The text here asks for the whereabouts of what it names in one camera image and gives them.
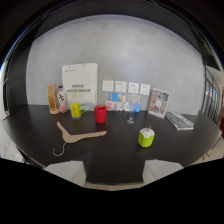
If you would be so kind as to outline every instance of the book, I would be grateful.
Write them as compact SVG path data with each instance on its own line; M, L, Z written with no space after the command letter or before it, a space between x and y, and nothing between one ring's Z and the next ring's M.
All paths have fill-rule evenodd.
M62 66L62 83L69 110L72 92L78 93L81 110L85 110L87 104L97 105L97 75L98 64L95 63Z
M170 98L170 93L153 88L148 114L164 118Z
M167 119L173 124L177 130L193 130L194 123L178 113L166 113Z

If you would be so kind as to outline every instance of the white sign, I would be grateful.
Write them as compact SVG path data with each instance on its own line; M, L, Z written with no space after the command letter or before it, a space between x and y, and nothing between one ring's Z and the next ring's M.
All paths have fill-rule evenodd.
M80 104L97 105L97 74L98 64L95 63L62 66L62 83L68 109L73 92L77 93Z

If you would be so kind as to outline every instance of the table surface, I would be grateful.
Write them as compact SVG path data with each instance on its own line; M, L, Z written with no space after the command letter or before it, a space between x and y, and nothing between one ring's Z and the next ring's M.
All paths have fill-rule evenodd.
M135 123L127 123L128 112L107 111L106 122L96 124L94 112L83 113L81 119L71 118L70 111L51 115L48 106L29 105L18 110L2 122L12 141L28 157L48 166L70 160L83 160L86 181L96 184L127 184L143 182L145 160L158 159L180 163L186 167L203 156L221 136L218 126L203 113L184 115L194 122L194 130L177 131L167 118L161 119L140 111ZM102 137L83 139L66 144L62 126L71 134L107 131ZM143 148L138 144L139 131L151 125L155 132L152 145Z

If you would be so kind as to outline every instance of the white wall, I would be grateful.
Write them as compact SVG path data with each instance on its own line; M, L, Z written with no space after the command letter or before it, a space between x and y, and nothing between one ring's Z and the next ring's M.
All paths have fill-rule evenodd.
M32 45L26 73L29 104L48 105L46 86L62 83L62 66L98 63L98 104L109 99L102 80L149 84L170 92L168 111L196 115L203 100L200 54L180 36L129 16L91 16L62 24ZM147 110L149 97L141 97Z

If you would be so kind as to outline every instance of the label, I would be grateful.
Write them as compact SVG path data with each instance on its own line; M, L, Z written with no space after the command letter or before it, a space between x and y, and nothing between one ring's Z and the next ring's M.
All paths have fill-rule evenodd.
M58 91L59 103L65 102L65 93L63 91Z
M79 103L71 103L70 107L71 107L72 117L80 117L81 116L81 110L80 110Z

